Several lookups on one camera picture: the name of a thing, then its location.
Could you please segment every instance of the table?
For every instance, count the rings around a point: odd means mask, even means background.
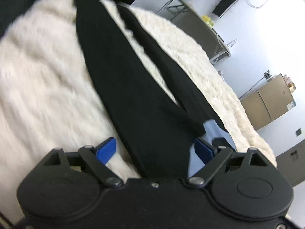
[[[170,21],[202,46],[212,64],[216,64],[224,57],[231,56],[228,46],[219,34],[210,28],[190,5],[184,0],[176,0],[178,5],[169,6],[173,1],[175,0],[169,0],[157,14],[161,14],[165,9],[171,13]]]

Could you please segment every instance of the electrical cable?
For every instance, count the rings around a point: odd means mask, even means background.
[[[247,4],[252,7],[252,8],[261,8],[263,7],[269,0],[266,0],[262,5],[260,5],[259,7],[256,7],[254,5],[251,4],[250,0],[246,0],[247,1]]]
[[[252,86],[251,89],[253,89],[253,88],[254,88],[260,81],[262,81],[264,78],[265,78],[265,77],[262,77],[256,84],[254,84],[254,85]],[[244,93],[241,97],[239,97],[239,99],[242,98],[244,95],[246,95],[251,89],[249,89],[246,93]]]

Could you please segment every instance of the plastic bottle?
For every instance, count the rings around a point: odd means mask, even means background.
[[[238,41],[238,39],[235,39],[235,40],[229,42],[229,43],[227,44],[227,47],[228,47],[228,48],[231,48],[232,46],[235,45],[236,41]]]
[[[203,16],[202,16],[202,19],[203,19],[203,21],[204,21],[210,28],[213,28],[213,27],[214,27],[214,23],[213,23],[213,21],[211,20],[210,17],[208,17],[207,15],[203,15]]]

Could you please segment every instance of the blue gripper pad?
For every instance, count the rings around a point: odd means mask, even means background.
[[[96,158],[106,164],[116,151],[116,140],[113,137],[106,139],[96,147]]]
[[[195,153],[204,164],[207,164],[217,154],[217,149],[209,143],[204,143],[199,139],[195,139]]]

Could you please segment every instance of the white faux fur rug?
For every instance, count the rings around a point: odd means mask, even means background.
[[[143,65],[174,100],[158,69],[124,28],[115,4],[102,2]],[[276,165],[271,148],[254,131],[202,48],[169,21],[142,9],[132,11],[205,95],[237,150],[257,147]],[[75,19],[73,0],[39,0],[0,41],[0,211],[13,222],[22,218],[18,184],[52,148],[77,151],[112,136],[118,150],[107,166],[124,180],[139,177],[91,84]]]

